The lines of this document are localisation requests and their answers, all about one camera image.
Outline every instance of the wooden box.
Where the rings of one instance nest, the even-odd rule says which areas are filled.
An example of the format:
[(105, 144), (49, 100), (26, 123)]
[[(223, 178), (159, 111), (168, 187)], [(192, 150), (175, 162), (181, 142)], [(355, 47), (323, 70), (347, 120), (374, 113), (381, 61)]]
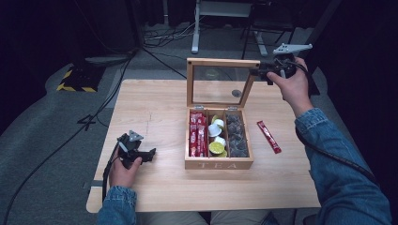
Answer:
[[(258, 67), (259, 61), (256, 60), (187, 59), (186, 170), (251, 168), (254, 156), (244, 105), (255, 80), (250, 69)], [(206, 128), (212, 124), (215, 115), (223, 120), (222, 133), (218, 136), (225, 140), (225, 152), (213, 154), (209, 150), (214, 137), (210, 137), (208, 130), (204, 140), (207, 150), (202, 151), (204, 147), (198, 147), (198, 126), (195, 125), (195, 119), (192, 119), (195, 113), (206, 117)]]

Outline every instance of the person's left hand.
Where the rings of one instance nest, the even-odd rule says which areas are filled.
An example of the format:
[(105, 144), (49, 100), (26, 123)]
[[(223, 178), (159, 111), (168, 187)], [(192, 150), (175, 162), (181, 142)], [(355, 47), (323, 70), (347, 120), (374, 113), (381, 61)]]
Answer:
[(117, 154), (115, 154), (114, 159), (115, 160), (114, 163), (112, 163), (109, 174), (109, 186), (131, 188), (132, 184), (134, 183), (135, 174), (137, 173), (143, 159), (141, 157), (136, 158), (129, 170), (123, 166)]

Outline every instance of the wooden box lid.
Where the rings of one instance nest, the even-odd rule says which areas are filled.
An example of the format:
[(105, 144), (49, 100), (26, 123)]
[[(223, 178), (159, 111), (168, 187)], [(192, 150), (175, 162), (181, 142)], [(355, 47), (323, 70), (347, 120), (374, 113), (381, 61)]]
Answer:
[(250, 69), (259, 66), (258, 60), (187, 58), (187, 106), (243, 108), (255, 79)]

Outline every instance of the denim jacket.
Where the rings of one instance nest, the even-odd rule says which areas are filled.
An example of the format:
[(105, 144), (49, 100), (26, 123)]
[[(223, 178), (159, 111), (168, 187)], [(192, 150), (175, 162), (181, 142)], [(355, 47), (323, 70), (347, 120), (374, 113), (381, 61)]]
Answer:
[[(321, 110), (311, 109), (295, 123), (308, 143), (369, 171), (355, 147)], [(313, 149), (306, 147), (305, 151), (321, 203), (317, 224), (391, 224), (390, 203), (377, 185), (360, 172)], [(112, 187), (99, 210), (98, 224), (135, 224), (135, 202), (134, 191)], [(273, 219), (263, 224), (278, 223)]]

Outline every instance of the handheld controller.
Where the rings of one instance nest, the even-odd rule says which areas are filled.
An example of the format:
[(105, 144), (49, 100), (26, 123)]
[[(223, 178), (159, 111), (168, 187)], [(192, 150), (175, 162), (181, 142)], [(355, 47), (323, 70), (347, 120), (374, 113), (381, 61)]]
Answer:
[(267, 81), (269, 85), (273, 82), (267, 77), (267, 73), (274, 72), (283, 78), (290, 78), (296, 73), (294, 52), (311, 49), (313, 45), (286, 45), (282, 44), (278, 49), (274, 50), (274, 58), (272, 63), (261, 62), (259, 69), (251, 69), (252, 75), (259, 76), (261, 80)]
[(152, 161), (152, 158), (155, 156), (156, 148), (153, 148), (149, 152), (138, 151), (141, 144), (140, 140), (143, 138), (143, 136), (130, 130), (130, 135), (125, 133), (117, 139), (119, 143), (118, 155), (126, 169), (129, 170), (132, 162), (138, 157), (143, 159), (141, 162), (141, 164), (143, 164), (143, 162)]

